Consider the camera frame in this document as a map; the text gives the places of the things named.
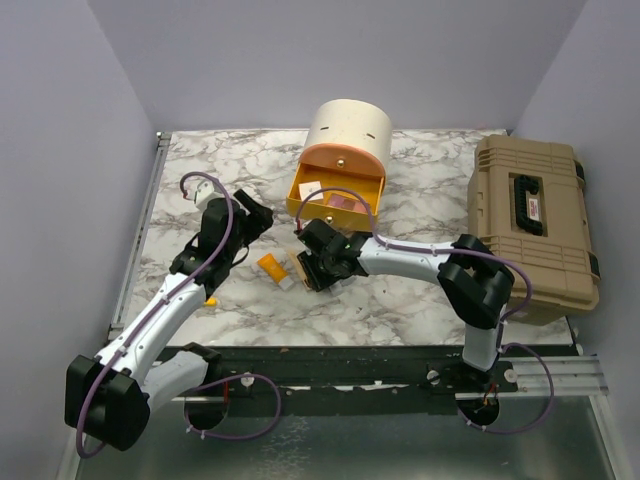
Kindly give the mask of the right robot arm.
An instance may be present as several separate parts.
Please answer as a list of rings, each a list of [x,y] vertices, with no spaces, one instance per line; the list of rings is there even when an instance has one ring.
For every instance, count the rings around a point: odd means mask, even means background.
[[[297,259],[316,292],[356,276],[391,275],[440,286],[465,323],[461,383],[481,391],[494,381],[500,319],[514,275],[478,238],[463,234],[432,245],[392,241],[369,232],[347,235],[320,219],[298,229],[296,236],[305,247]]]

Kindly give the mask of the black gold lipstick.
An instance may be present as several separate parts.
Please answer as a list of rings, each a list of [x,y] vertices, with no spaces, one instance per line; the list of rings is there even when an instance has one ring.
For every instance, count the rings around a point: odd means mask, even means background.
[[[300,264],[306,278],[305,282],[311,290],[320,292],[327,287],[324,272],[319,268],[316,260],[304,254]]]

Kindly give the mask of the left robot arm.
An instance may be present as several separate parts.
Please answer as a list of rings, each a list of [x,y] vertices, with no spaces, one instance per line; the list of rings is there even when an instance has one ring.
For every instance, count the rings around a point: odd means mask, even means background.
[[[223,375],[220,353],[197,343],[169,361],[157,357],[182,324],[227,279],[238,252],[273,225],[273,212],[242,190],[202,205],[198,233],[175,257],[151,303],[93,357],[77,356],[66,372],[65,414],[76,430],[76,451],[93,457],[84,438],[125,451],[146,428],[150,415],[182,393],[215,393],[221,411],[212,419],[194,414],[189,428],[210,435],[228,411],[238,375]]]

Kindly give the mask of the rose gold eyeshadow palette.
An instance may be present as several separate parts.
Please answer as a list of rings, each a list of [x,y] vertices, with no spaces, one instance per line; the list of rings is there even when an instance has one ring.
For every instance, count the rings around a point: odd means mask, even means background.
[[[339,193],[332,193],[326,203],[328,207],[351,212],[363,213],[367,211],[368,203],[356,198],[347,197]]]

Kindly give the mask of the yellow drawer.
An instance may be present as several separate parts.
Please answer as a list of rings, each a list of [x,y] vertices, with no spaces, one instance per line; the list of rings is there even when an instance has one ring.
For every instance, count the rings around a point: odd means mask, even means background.
[[[365,206],[377,219],[384,187],[384,176],[299,163],[286,207],[289,215],[301,223],[318,218],[335,229],[370,232]]]

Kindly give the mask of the white silver small box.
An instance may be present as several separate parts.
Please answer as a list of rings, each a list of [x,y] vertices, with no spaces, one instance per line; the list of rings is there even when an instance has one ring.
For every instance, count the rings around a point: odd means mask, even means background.
[[[323,199],[322,185],[319,181],[300,183],[298,189],[301,200],[318,201]]]

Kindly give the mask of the cream round drawer organizer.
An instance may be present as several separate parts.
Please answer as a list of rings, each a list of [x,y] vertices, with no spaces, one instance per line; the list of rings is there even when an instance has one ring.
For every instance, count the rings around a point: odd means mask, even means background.
[[[335,99],[316,111],[304,150],[321,144],[363,150],[386,165],[390,158],[392,123],[379,107],[360,100]]]

